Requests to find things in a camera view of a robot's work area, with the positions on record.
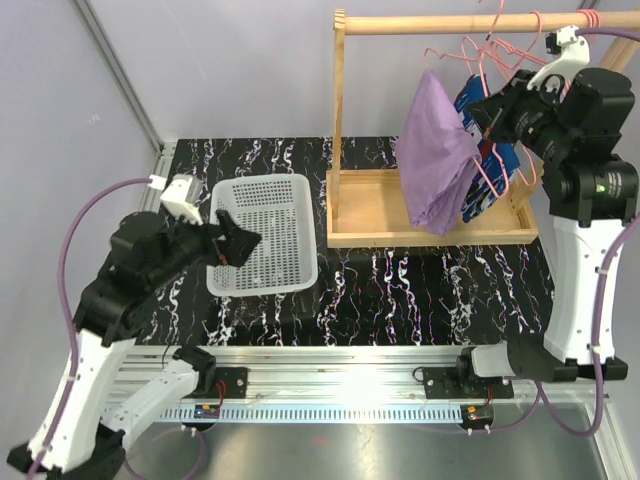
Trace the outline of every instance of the metal table surface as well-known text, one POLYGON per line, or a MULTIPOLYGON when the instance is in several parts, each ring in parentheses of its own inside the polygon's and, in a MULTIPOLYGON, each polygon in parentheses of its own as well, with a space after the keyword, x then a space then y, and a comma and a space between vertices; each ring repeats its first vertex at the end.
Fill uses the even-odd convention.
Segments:
MULTIPOLYGON (((225 401, 225 406, 245 408, 252 417, 241 423, 223 418, 206 432, 206 460, 192 478, 636 478, 608 399, 603 426, 588 439, 565 433, 544 407, 517 429, 472 437, 459 433, 457 425, 442 424, 455 423, 455 416, 434 420, 367 415, 370 410, 455 409, 470 403, 426 400, 422 386, 411 377, 416 366, 453 365, 461 347, 206 349, 220 366, 249 367, 247 399, 225 401), (361 413, 338 422, 321 416, 291 420, 291 412, 322 411, 327 405, 361 413), (274 408, 278 415, 260 419, 259 412, 274 408)), ((124 400, 160 372, 163 351, 161 346, 135 347, 110 401, 124 400)), ((514 391, 514 399, 495 401, 496 425, 517 420, 535 398, 530 382, 514 382, 514 391)), ((592 383, 549 385, 547 392, 567 421, 586 427, 593 414, 592 383)), ((180 422, 180 412, 192 403, 183 400, 163 421, 180 422)), ((198 444, 189 435, 152 441, 170 427, 154 425, 129 452, 132 466, 144 478, 182 478, 193 465, 198 444)), ((118 478, 131 477, 123 470, 118 478)))

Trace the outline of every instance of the wooden rod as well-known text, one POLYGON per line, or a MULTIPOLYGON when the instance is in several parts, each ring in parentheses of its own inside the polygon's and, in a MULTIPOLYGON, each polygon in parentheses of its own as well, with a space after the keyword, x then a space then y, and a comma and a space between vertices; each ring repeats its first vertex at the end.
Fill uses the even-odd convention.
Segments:
MULTIPOLYGON (((557 30, 567 25, 589 26, 586 15, 543 13, 542 30, 557 30)), ((601 26, 640 29, 640 12, 600 12, 601 26)), ((346 17, 346 35, 418 35, 443 33, 488 33, 495 15, 443 15, 430 17, 346 17)), ((538 31, 538 19, 532 13, 500 15, 495 33, 538 31)))
POLYGON ((334 43, 334 73, 333 73, 333 163, 331 167, 331 213, 334 228, 337 229, 338 206, 340 205, 340 162, 342 159, 342 97, 344 92, 344 10, 336 10, 333 29, 334 43))
POLYGON ((622 73, 638 48, 640 48, 640 42, 628 38, 616 38, 602 57, 600 66, 613 72, 622 73))

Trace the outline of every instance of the black marble surface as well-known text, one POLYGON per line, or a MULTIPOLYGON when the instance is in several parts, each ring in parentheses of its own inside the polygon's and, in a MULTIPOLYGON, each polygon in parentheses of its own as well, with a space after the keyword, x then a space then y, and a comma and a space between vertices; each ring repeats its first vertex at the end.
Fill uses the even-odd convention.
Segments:
MULTIPOLYGON (((346 168, 395 168, 394 138, 346 138, 346 168)), ((542 331, 553 283, 539 241, 531 245, 353 248, 326 243, 325 172, 331 139, 180 140, 170 176, 197 175, 209 217, 216 182, 301 173, 311 183, 319 277, 304 292, 214 297, 206 268, 177 278, 158 297, 142 344, 445 345, 495 343, 542 331)))

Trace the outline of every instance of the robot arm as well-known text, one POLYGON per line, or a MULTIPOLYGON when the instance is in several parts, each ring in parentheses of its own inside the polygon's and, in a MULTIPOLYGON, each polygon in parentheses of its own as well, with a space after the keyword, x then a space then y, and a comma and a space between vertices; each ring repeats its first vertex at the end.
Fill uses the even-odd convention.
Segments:
POLYGON ((469 105, 484 137, 516 143, 544 161, 542 185, 550 200, 558 245, 556 297, 544 336, 519 336, 476 347, 470 366, 477 377, 518 376, 536 381, 624 379, 627 365, 615 357, 611 314, 618 259, 606 285, 598 345, 602 366, 593 365, 592 328, 596 284, 604 254, 635 215, 638 174, 612 153, 633 108, 631 82, 602 68, 583 68, 588 45, 575 27, 552 34, 547 45, 560 57, 534 73, 516 72, 498 93, 469 105), (561 80, 549 88, 549 80, 561 80), (572 82, 561 98, 565 82, 572 82))
MULTIPOLYGON (((261 240, 236 226, 226 211, 216 212, 218 224, 203 224, 193 205, 200 188, 195 178, 174 178, 161 197, 177 217, 171 227, 153 212, 122 220, 96 280, 82 292, 74 316, 79 367, 38 470, 48 478, 113 478, 126 450, 167 407, 214 389, 215 358, 184 346, 160 375, 101 417, 115 376, 151 317, 157 292, 197 263, 241 267, 261 240)), ((69 360, 41 428, 9 453, 8 463, 24 473, 43 450, 70 368, 69 360)))

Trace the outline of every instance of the wooden base tray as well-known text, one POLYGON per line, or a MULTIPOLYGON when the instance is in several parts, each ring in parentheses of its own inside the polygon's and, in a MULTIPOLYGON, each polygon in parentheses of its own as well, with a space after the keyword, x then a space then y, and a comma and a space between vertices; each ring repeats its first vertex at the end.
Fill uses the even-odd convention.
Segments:
POLYGON ((330 248, 505 245, 531 243, 538 227, 529 201, 516 210, 508 198, 470 223, 461 218, 445 237, 409 224, 397 170, 341 170, 339 214, 331 209, 327 173, 327 243, 330 248))

